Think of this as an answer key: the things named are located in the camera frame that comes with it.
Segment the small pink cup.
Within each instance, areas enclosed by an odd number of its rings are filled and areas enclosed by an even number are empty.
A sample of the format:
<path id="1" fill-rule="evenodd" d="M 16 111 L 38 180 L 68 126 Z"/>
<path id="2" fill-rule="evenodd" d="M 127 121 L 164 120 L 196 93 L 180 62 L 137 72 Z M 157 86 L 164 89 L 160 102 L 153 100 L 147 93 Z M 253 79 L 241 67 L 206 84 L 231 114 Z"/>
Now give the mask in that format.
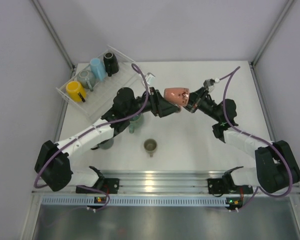
<path id="1" fill-rule="evenodd" d="M 189 102 L 190 90 L 184 87 L 166 88 L 163 97 L 172 104 L 185 107 Z"/>

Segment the teal speckled ceramic mug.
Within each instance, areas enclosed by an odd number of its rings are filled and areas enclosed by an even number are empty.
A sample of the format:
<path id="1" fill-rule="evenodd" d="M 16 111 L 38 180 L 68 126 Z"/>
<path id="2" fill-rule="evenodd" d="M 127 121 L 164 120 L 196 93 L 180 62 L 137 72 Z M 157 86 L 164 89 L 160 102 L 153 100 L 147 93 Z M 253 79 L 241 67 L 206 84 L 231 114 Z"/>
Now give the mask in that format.
<path id="1" fill-rule="evenodd" d="M 143 125 L 143 122 L 144 122 L 144 116 L 142 113 L 131 118 L 129 120 L 129 128 L 128 128 L 129 133 L 133 134 L 136 129 L 138 129 Z"/>

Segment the small grey beige cup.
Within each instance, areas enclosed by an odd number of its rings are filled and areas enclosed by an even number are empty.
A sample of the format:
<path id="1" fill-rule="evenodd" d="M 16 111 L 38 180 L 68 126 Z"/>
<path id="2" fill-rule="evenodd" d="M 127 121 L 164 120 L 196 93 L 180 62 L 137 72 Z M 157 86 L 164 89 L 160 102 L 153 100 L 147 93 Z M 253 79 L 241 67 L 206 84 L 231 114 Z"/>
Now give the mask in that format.
<path id="1" fill-rule="evenodd" d="M 144 150 L 148 153 L 148 155 L 152 158 L 157 150 L 158 144 L 157 141 L 153 138 L 148 138 L 144 141 L 143 147 Z"/>

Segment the black mug white inside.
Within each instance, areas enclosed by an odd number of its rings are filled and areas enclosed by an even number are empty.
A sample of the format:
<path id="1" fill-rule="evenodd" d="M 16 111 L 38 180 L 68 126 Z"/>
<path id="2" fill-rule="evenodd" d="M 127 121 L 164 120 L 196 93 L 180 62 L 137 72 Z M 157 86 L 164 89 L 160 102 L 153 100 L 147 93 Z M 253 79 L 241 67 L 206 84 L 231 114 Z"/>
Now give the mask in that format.
<path id="1" fill-rule="evenodd" d="M 105 71 L 108 75 L 108 77 L 111 77 L 112 75 L 119 72 L 119 63 L 117 60 L 117 57 L 114 53 L 108 51 L 103 55 L 103 62 L 105 66 Z"/>

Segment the dark green mug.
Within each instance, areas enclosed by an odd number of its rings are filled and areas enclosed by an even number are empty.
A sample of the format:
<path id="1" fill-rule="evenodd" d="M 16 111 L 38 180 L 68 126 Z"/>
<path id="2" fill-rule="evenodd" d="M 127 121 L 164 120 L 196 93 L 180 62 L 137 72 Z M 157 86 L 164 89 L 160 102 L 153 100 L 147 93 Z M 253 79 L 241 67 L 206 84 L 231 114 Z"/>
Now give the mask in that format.
<path id="1" fill-rule="evenodd" d="M 91 150 L 98 150 L 98 149 L 107 150 L 110 149 L 113 146 L 113 144 L 114 144 L 114 139 L 110 138 L 92 147 Z"/>

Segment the light blue cup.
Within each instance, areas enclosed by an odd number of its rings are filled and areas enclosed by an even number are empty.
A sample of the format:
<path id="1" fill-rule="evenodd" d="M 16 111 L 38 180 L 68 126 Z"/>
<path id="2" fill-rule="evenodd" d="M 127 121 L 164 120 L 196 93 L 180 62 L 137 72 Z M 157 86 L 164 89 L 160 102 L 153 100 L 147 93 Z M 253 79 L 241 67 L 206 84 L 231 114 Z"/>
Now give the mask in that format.
<path id="1" fill-rule="evenodd" d="M 106 69 L 104 64 L 99 58 L 93 58 L 90 60 L 90 69 L 94 76 L 100 81 L 103 82 L 106 78 Z"/>

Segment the grey blue glazed mug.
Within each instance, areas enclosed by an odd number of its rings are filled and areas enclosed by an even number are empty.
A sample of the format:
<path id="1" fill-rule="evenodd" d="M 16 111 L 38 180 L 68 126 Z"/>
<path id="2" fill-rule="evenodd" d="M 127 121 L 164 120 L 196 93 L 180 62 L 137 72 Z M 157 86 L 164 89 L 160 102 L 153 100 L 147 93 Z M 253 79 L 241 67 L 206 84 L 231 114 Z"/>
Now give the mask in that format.
<path id="1" fill-rule="evenodd" d="M 77 81 L 81 83 L 84 89 L 91 92 L 94 91 L 94 86 L 97 83 L 97 79 L 90 70 L 82 70 L 77 75 Z"/>

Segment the yellow enamel mug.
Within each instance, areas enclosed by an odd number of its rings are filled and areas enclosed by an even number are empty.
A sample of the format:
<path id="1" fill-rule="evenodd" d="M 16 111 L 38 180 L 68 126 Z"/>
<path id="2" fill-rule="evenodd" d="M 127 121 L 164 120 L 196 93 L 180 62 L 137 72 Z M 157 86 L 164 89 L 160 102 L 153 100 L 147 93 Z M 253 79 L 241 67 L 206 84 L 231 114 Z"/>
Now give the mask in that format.
<path id="1" fill-rule="evenodd" d="M 79 81 L 71 81 L 66 85 L 66 92 L 69 97 L 76 103 L 86 102 L 86 91 Z"/>

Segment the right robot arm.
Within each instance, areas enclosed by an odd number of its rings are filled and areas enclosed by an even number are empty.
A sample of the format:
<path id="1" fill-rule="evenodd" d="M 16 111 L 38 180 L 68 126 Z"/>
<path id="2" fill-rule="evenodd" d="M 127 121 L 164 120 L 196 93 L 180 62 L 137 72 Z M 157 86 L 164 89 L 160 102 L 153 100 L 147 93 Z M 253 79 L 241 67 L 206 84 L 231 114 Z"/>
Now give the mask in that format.
<path id="1" fill-rule="evenodd" d="M 195 113 L 199 110 L 216 120 L 212 131 L 217 139 L 241 150 L 255 161 L 253 167 L 239 166 L 224 173 L 226 191 L 235 193 L 246 185 L 260 187 L 273 194 L 300 182 L 300 168 L 286 141 L 268 142 L 234 129 L 237 115 L 234 100 L 226 98 L 216 104 L 204 87 L 195 92 L 185 91 L 179 97 L 187 111 Z"/>

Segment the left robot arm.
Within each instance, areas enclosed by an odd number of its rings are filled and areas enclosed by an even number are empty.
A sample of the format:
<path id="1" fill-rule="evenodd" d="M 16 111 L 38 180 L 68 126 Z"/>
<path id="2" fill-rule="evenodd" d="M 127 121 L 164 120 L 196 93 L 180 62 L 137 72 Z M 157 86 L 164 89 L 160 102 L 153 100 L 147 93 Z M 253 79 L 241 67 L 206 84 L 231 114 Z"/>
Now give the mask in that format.
<path id="1" fill-rule="evenodd" d="M 166 117 L 177 113 L 180 106 L 164 99 L 154 88 L 135 97 L 129 87 L 117 91 L 112 107 L 85 130 L 59 142 L 46 141 L 39 152 L 34 170 L 44 185 L 58 192 L 67 186 L 84 186 L 93 193 L 104 188 L 104 176 L 96 167 L 80 168 L 75 165 L 85 152 L 106 143 L 122 133 L 130 125 L 130 119 L 152 112 Z"/>

